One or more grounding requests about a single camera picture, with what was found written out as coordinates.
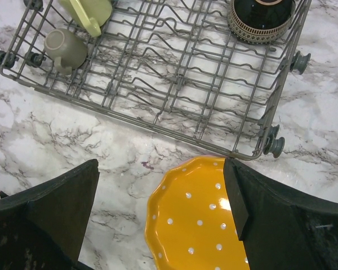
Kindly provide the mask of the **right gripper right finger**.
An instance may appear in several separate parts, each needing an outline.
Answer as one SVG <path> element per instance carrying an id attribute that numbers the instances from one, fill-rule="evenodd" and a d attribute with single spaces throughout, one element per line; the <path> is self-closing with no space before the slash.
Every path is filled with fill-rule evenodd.
<path id="1" fill-rule="evenodd" d="M 338 203 L 225 159 L 224 180 L 250 269 L 338 269 Z"/>

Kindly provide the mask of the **small grey cup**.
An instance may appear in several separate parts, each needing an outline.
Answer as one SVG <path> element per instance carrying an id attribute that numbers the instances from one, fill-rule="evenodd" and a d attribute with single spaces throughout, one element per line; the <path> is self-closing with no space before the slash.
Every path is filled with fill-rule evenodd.
<path id="1" fill-rule="evenodd" d="M 45 37 L 45 51 L 54 62 L 54 68 L 62 75 L 71 75 L 87 57 L 87 46 L 74 33 L 56 28 Z"/>

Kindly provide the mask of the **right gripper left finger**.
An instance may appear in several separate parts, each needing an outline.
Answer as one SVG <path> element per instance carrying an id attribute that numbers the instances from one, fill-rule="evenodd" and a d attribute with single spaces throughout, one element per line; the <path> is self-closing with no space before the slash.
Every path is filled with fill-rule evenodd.
<path id="1" fill-rule="evenodd" d="M 89 269 L 79 261 L 98 161 L 0 198 L 0 269 Z"/>

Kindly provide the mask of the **grey wire dish rack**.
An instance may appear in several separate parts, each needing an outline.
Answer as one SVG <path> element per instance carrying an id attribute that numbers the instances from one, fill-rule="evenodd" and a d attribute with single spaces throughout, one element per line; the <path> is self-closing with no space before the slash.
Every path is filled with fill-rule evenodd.
<path id="1" fill-rule="evenodd" d="M 229 1 L 114 1 L 102 35 L 91 37 L 57 1 L 20 1 L 20 21 L 0 73 L 58 100 L 181 142 L 242 160 L 272 154 L 285 140 L 274 124 L 290 72 L 310 60 L 297 50 L 310 1 L 295 1 L 278 40 L 248 44 L 229 29 Z M 47 34 L 68 29 L 87 46 L 62 75 Z"/>

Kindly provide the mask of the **dark brown cream bowl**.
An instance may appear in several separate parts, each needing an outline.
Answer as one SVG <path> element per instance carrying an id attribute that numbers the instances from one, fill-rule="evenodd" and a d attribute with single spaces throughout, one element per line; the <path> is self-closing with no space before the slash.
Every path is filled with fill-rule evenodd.
<path id="1" fill-rule="evenodd" d="M 296 4 L 291 0 L 230 1 L 228 26 L 231 32 L 248 44 L 267 44 L 289 29 Z"/>

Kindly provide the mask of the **orange polka dot plate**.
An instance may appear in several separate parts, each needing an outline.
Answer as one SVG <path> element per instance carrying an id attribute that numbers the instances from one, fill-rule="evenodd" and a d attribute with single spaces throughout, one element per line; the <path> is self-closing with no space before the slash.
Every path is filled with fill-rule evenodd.
<path id="1" fill-rule="evenodd" d="M 223 157 L 170 169 L 147 204 L 145 240 L 157 269 L 249 269 L 225 189 Z"/>

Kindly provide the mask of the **yellow green mug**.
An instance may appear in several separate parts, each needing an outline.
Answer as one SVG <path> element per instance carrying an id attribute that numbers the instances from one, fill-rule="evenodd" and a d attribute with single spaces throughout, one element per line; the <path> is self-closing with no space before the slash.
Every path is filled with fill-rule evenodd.
<path id="1" fill-rule="evenodd" d="M 59 4 L 92 37 L 101 35 L 101 27 L 113 10 L 109 0 L 61 0 Z"/>

